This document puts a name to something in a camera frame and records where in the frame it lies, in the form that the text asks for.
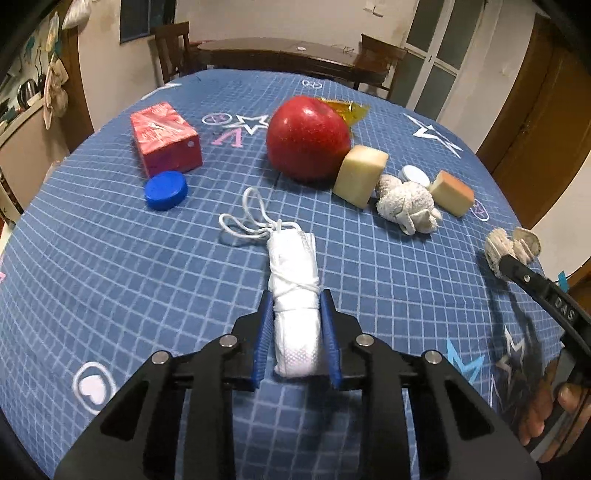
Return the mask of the person's right hand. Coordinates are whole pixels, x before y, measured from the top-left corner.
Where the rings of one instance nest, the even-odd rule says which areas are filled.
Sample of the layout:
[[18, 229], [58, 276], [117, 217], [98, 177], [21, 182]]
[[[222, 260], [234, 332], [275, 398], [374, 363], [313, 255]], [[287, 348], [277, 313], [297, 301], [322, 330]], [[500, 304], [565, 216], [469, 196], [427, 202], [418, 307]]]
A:
[[529, 402], [520, 421], [518, 436], [523, 446], [534, 438], [540, 437], [546, 427], [546, 421], [555, 407], [555, 402], [564, 409], [569, 420], [555, 439], [540, 456], [541, 463], [564, 457], [576, 444], [590, 419], [590, 390], [580, 385], [564, 383], [554, 393], [552, 383], [556, 375], [558, 359], [552, 360], [546, 367], [536, 394]]

